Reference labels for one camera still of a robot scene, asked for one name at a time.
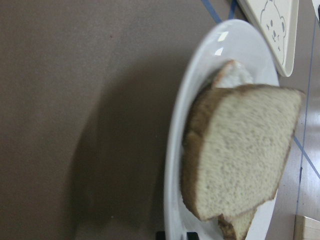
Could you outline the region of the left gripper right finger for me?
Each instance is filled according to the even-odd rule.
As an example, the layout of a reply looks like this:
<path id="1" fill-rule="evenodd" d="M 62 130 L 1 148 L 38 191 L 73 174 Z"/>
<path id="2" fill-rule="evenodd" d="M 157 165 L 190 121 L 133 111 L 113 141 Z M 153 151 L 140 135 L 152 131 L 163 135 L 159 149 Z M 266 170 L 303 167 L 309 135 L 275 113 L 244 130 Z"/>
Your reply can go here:
<path id="1" fill-rule="evenodd" d="M 186 233 L 187 240 L 198 240 L 197 232 L 187 232 Z"/>

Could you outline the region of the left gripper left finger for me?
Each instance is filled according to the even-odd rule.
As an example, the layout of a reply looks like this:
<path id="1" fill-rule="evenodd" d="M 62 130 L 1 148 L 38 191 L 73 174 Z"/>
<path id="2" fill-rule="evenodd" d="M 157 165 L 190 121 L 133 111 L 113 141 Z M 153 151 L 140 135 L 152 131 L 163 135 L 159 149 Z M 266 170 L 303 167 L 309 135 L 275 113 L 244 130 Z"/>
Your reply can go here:
<path id="1" fill-rule="evenodd" d="M 166 234 L 164 231 L 156 232 L 156 240 L 166 240 Z"/>

